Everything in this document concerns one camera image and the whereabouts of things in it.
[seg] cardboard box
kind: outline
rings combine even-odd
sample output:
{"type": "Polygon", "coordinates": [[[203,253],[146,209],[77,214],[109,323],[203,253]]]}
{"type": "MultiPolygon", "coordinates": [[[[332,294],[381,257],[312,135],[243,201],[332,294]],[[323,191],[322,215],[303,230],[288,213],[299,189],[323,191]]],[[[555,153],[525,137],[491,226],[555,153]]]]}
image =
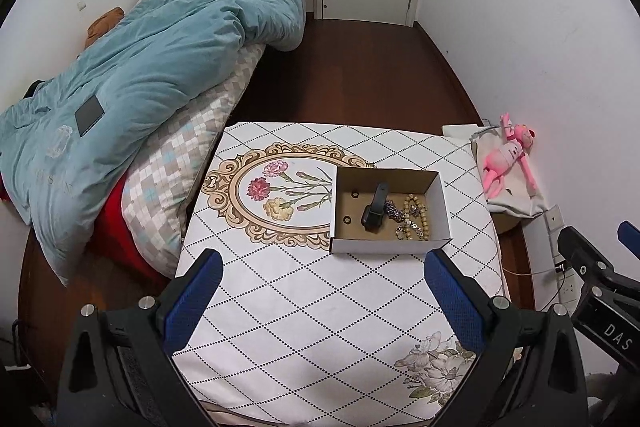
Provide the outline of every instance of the cardboard box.
{"type": "Polygon", "coordinates": [[[423,254],[451,241],[444,186],[438,172],[338,167],[332,195],[331,253],[423,254]],[[412,241],[400,241],[396,237],[396,229],[400,224],[388,216],[384,217],[378,231],[367,232],[364,229],[360,222],[362,213],[365,206],[373,200],[378,184],[382,182],[389,185],[387,200],[393,201],[400,209],[409,194],[418,196],[421,203],[426,203],[430,229],[428,241],[418,240],[415,234],[412,241]],[[352,195],[354,191],[358,193],[357,198],[352,195]],[[349,224],[345,223],[345,216],[351,218],[349,224]]]}

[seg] blue gripper pad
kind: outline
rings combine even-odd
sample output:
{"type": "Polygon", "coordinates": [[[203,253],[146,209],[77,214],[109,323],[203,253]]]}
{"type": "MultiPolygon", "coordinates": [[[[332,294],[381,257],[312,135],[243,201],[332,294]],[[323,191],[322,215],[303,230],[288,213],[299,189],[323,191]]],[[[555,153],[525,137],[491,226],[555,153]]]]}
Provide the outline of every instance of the blue gripper pad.
{"type": "Polygon", "coordinates": [[[481,353],[484,349],[484,320],[434,250],[424,258],[424,280],[462,347],[481,353]]]}
{"type": "Polygon", "coordinates": [[[640,259],[640,230],[630,222],[623,221],[618,227],[618,240],[629,252],[640,259]]]}
{"type": "MultiPolygon", "coordinates": [[[[222,281],[222,257],[215,250],[209,250],[206,263],[187,282],[174,307],[164,320],[164,352],[171,355],[184,349],[202,314],[207,309],[213,294],[222,281]]],[[[190,276],[189,270],[184,277],[190,276]]]]}

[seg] light blue comforter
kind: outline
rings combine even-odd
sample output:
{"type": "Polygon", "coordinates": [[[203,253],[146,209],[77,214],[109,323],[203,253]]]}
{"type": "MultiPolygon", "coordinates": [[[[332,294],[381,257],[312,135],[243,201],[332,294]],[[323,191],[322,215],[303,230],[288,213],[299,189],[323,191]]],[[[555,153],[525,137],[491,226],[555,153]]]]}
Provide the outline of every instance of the light blue comforter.
{"type": "Polygon", "coordinates": [[[22,219],[66,283],[111,189],[144,140],[228,77],[245,44],[293,50],[303,0],[142,0],[64,73],[0,115],[0,172],[22,219]],[[104,115],[82,137],[75,112],[104,115]]]}

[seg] pink stuffed animal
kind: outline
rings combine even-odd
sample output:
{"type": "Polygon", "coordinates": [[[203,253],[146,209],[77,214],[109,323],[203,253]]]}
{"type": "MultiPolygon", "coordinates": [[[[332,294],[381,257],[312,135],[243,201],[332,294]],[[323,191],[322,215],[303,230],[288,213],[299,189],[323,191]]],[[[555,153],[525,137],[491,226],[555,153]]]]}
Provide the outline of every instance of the pink stuffed animal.
{"type": "Polygon", "coordinates": [[[489,156],[484,159],[482,168],[482,188],[489,199],[495,198],[504,188],[504,176],[516,162],[520,162],[530,187],[533,190],[538,190],[529,168],[527,155],[524,152],[525,149],[529,149],[533,145],[536,134],[526,125],[513,126],[509,119],[509,113],[502,115],[501,120],[507,143],[491,151],[489,156]]]}

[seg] wooden floor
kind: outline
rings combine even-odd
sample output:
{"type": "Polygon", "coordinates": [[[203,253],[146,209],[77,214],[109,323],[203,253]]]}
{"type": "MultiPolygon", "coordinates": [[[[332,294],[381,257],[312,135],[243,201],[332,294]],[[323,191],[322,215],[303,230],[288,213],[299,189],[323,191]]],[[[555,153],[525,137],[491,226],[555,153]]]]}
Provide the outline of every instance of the wooden floor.
{"type": "MultiPolygon", "coordinates": [[[[311,21],[298,49],[267,49],[229,124],[308,121],[441,134],[443,124],[479,123],[442,56],[418,28],[311,21]]],[[[528,273],[522,230],[500,238],[507,269],[528,273]]],[[[508,277],[511,299],[532,307],[530,278],[508,277]]],[[[79,309],[134,305],[154,287],[106,259],[86,256],[64,288],[30,238],[20,282],[18,316],[31,363],[54,394],[66,340],[79,309]]]]}

